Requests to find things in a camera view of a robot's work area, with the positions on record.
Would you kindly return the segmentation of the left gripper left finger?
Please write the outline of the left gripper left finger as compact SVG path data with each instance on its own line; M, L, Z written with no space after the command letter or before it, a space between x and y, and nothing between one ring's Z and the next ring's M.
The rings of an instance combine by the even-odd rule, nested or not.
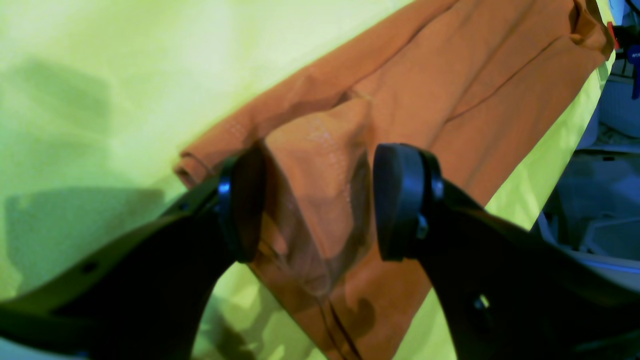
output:
M188 360L217 281L258 251L266 158L259 146L157 219L41 287L1 304L1 336L90 360Z

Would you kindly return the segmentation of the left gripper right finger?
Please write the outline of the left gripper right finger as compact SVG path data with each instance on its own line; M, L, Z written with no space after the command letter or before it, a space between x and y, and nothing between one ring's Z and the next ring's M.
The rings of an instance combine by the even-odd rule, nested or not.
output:
M419 262L460 360L625 360L639 353L639 293L489 214L402 143L372 167L378 249Z

